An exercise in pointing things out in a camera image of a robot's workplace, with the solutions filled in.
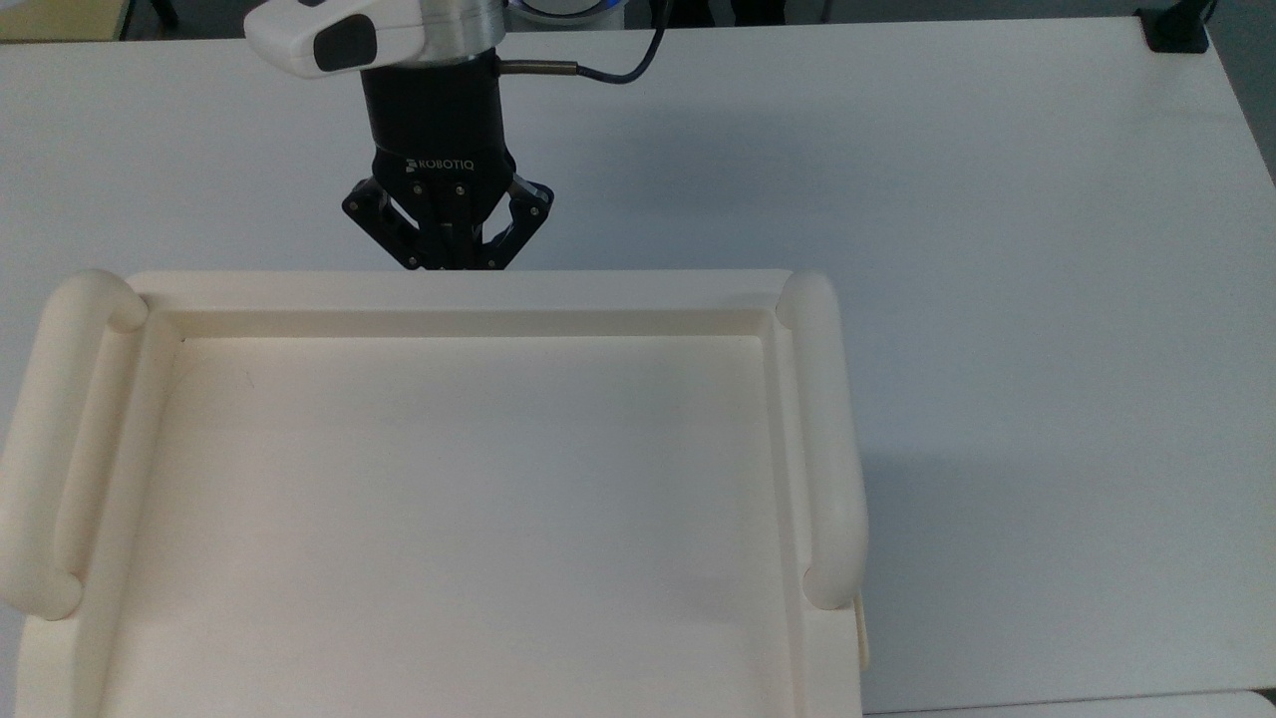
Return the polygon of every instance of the tray handle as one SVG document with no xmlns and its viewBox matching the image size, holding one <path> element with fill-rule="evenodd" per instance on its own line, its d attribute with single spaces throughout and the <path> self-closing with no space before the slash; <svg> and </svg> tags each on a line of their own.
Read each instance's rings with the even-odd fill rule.
<svg viewBox="0 0 1276 718">
<path fill-rule="evenodd" d="M 803 593 L 817 608 L 843 608 L 855 602 L 864 576 L 868 509 L 832 282 L 819 272 L 791 274 L 776 315 L 794 335 L 810 487 L 810 568 L 803 575 Z"/>
<path fill-rule="evenodd" d="M 100 269 L 70 275 L 45 305 L 0 457 L 0 598 L 23 613 L 56 621 L 79 604 L 79 579 L 54 560 L 54 527 L 103 330 L 137 330 L 147 312 Z"/>
</svg>

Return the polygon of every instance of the black mount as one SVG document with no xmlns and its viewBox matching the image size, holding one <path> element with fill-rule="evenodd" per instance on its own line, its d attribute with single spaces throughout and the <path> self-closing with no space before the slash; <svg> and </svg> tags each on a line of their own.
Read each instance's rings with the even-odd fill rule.
<svg viewBox="0 0 1276 718">
<path fill-rule="evenodd" d="M 518 176 L 505 148 L 496 62 L 489 50 L 360 73 L 376 156 L 343 208 L 404 268 L 504 269 L 549 216 L 554 193 Z M 512 221 L 484 241 L 507 194 Z"/>
<path fill-rule="evenodd" d="M 1143 23 L 1143 37 L 1154 52 L 1199 55 L 1210 48 L 1201 13 L 1211 0 L 1180 0 L 1169 10 L 1141 8 L 1134 11 Z"/>
</svg>

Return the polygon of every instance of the tray bottom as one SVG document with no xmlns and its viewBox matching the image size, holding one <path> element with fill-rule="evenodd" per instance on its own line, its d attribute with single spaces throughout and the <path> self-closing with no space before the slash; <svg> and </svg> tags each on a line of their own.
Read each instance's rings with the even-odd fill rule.
<svg viewBox="0 0 1276 718">
<path fill-rule="evenodd" d="M 102 715 L 787 715 L 755 337 L 191 338 Z"/>
</svg>

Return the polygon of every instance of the black cable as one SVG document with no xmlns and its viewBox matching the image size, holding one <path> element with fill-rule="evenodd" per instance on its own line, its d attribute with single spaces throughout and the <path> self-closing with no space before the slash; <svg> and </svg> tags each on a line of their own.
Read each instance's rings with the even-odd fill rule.
<svg viewBox="0 0 1276 718">
<path fill-rule="evenodd" d="M 656 18 L 656 33 L 651 36 L 647 54 L 642 56 L 637 68 L 623 75 L 587 68 L 570 60 L 500 60 L 498 71 L 503 75 L 577 75 L 609 84 L 629 84 L 641 78 L 651 66 L 651 61 L 656 59 L 656 50 L 660 48 L 660 41 L 665 37 L 665 29 L 669 27 L 669 17 L 672 11 L 674 0 L 665 0 L 665 6 L 660 17 Z"/>
<path fill-rule="evenodd" d="M 647 46 L 647 54 L 642 56 L 638 66 L 633 70 L 618 75 L 612 73 L 605 73 L 602 70 L 596 70 L 593 68 L 587 68 L 584 65 L 578 65 L 575 68 L 575 74 L 581 77 L 587 77 L 590 79 L 596 79 L 598 82 L 605 82 L 609 84 L 629 84 L 630 82 L 642 77 L 651 61 L 656 59 L 656 50 L 660 48 L 660 41 L 665 37 L 665 28 L 669 27 L 669 17 L 674 11 L 674 0 L 665 0 L 665 6 L 661 9 L 660 18 L 656 20 L 656 33 L 651 36 L 651 45 Z"/>
</svg>

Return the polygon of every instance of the logo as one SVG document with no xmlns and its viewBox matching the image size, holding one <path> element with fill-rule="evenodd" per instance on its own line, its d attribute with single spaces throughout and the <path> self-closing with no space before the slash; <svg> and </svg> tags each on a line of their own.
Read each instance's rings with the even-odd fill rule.
<svg viewBox="0 0 1276 718">
<path fill-rule="evenodd" d="M 475 171 L 473 159 L 408 159 L 404 172 L 417 170 L 470 170 Z"/>
</svg>

